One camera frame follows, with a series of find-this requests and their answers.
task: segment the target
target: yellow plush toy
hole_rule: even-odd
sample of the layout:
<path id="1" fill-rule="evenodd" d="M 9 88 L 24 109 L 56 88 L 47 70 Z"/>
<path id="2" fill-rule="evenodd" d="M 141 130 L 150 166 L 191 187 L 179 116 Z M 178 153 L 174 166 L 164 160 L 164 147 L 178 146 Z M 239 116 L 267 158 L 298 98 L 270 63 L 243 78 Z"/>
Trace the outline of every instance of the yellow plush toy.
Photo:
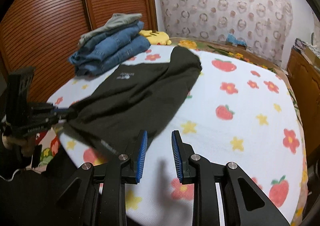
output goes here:
<path id="1" fill-rule="evenodd" d="M 171 45 L 168 34 L 163 31 L 142 30 L 139 34 L 146 37 L 151 45 Z"/>

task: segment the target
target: metal screw cap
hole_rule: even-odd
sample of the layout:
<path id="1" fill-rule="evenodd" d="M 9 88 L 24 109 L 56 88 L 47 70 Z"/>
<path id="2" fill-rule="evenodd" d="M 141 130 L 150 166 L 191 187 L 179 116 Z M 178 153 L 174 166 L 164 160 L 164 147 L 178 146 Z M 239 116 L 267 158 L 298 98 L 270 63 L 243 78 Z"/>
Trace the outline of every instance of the metal screw cap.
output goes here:
<path id="1" fill-rule="evenodd" d="M 82 164 L 81 167 L 82 167 L 83 170 L 88 170 L 91 167 L 91 164 L 90 163 L 84 163 L 84 164 Z"/>
<path id="2" fill-rule="evenodd" d="M 195 161 L 198 161 L 201 157 L 198 155 L 198 154 L 193 154 L 191 155 L 191 159 L 192 160 L 195 160 Z"/>
<path id="3" fill-rule="evenodd" d="M 231 169 L 236 169 L 238 167 L 238 165 L 235 162 L 230 162 L 228 164 L 228 167 L 231 168 Z"/>
<path id="4" fill-rule="evenodd" d="M 119 159 L 120 160 L 126 160 L 128 158 L 128 155 L 127 154 L 121 154 L 119 155 Z"/>

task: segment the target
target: wooden cabinet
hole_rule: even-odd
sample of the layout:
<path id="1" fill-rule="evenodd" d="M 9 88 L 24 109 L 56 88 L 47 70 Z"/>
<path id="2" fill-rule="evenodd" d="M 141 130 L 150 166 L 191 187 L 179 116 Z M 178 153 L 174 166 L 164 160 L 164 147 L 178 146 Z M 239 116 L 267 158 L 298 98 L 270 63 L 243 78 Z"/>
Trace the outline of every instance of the wooden cabinet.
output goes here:
<path id="1" fill-rule="evenodd" d="M 0 53 L 8 72 L 36 67 L 30 101 L 45 102 L 74 76 L 67 59 L 80 36 L 113 13 L 142 13 L 156 28 L 154 0 L 15 0 L 0 23 Z"/>
<path id="2" fill-rule="evenodd" d="M 320 73 L 293 49 L 287 71 L 300 110 L 307 161 L 311 165 L 320 158 Z"/>

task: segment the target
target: wooden sliding door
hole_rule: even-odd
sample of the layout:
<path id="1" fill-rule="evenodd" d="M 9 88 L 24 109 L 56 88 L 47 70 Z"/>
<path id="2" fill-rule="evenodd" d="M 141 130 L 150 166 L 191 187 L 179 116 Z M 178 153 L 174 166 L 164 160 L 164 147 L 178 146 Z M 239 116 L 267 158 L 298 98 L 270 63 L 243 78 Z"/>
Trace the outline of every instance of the wooden sliding door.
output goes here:
<path id="1" fill-rule="evenodd" d="M 8 72 L 35 66 L 31 101 L 46 101 L 74 76 L 67 59 L 81 36 L 113 13 L 142 13 L 156 29 L 154 0 L 15 0 L 0 24 L 0 52 Z"/>

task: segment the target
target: floral bedsheet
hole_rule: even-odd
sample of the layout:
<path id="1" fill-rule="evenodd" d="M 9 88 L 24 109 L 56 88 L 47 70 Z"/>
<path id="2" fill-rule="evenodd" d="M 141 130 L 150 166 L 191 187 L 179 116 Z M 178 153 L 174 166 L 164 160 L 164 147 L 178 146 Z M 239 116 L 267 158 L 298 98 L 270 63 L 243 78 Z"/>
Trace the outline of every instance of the floral bedsheet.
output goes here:
<path id="1" fill-rule="evenodd" d="M 191 225 L 193 186 L 179 183 L 172 155 L 170 135 L 177 129 L 184 142 L 211 162 L 237 162 L 291 225 L 298 225 L 308 178 L 299 110 L 286 76 L 268 63 L 262 67 L 246 63 L 254 62 L 243 59 L 250 60 L 237 48 L 232 51 L 209 44 L 213 48 L 203 51 L 200 42 L 180 41 L 172 43 L 195 47 L 191 51 L 200 57 L 203 70 L 175 117 L 149 147 L 141 183 L 127 185 L 127 215 L 146 226 Z M 168 62 L 172 49 L 152 45 L 124 64 Z M 91 95 L 114 70 L 99 77 L 71 79 L 48 101 L 69 107 Z M 60 141 L 48 141 L 43 162 L 56 153 L 60 143 L 78 167 L 84 162 L 106 162 L 63 130 L 56 132 Z M 221 205 L 219 211 L 223 223 Z"/>

